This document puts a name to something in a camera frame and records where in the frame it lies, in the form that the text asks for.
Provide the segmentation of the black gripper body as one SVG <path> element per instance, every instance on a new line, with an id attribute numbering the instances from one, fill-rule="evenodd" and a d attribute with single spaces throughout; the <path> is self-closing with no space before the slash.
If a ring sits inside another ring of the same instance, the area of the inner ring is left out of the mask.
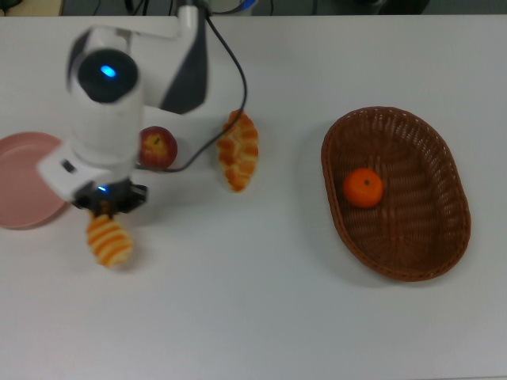
<path id="1" fill-rule="evenodd" d="M 122 180 L 112 184 L 87 184 L 74 196 L 73 205 L 93 214 L 128 214 L 147 201 L 147 186 Z"/>

